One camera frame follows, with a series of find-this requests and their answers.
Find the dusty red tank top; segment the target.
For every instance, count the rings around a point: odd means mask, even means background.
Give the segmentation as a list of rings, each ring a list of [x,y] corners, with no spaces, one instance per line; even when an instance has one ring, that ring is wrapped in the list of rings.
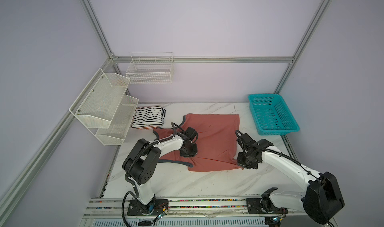
[[[181,128],[193,128],[198,133],[197,150],[194,157],[182,157],[172,151],[160,157],[160,163],[180,164],[191,172],[214,172],[239,169],[237,165],[237,137],[240,127],[238,114],[187,114]]]

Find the black white striped tank top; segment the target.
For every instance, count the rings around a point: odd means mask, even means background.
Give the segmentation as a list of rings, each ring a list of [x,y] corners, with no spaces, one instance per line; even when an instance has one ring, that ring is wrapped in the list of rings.
[[[135,111],[133,129],[155,129],[164,124],[166,109],[161,106],[140,107]]]

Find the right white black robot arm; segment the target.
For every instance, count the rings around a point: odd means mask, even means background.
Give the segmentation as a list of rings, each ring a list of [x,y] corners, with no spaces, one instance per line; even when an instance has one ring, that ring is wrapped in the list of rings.
[[[345,207],[337,178],[329,173],[313,170],[294,158],[281,152],[266,139],[256,141],[249,134],[235,131],[238,153],[238,166],[257,169],[260,164],[269,164],[295,182],[300,191],[282,191],[271,187],[259,198],[246,200],[249,214],[274,214],[266,224],[279,226],[289,210],[305,212],[313,221],[330,225],[331,219]]]

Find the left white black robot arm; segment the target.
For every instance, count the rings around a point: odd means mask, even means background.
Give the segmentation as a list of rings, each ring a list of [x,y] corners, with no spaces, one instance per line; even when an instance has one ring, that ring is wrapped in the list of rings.
[[[125,180],[134,187],[140,204],[149,206],[156,199],[148,182],[155,173],[159,159],[173,151],[178,151],[184,158],[196,156],[198,136],[197,131],[189,127],[186,131],[174,130],[170,136],[153,142],[140,139],[135,144],[122,168],[125,171]]]

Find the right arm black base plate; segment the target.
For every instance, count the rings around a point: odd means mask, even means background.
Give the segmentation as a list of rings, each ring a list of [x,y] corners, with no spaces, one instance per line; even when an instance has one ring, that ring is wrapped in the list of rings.
[[[249,214],[287,214],[287,208],[275,207],[268,198],[248,198],[246,205]]]

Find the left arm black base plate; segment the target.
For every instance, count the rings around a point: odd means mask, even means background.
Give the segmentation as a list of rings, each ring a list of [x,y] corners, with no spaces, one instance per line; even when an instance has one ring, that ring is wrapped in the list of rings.
[[[168,207],[169,200],[166,199],[152,200],[147,205],[138,200],[132,200],[126,213],[128,216],[158,216]]]

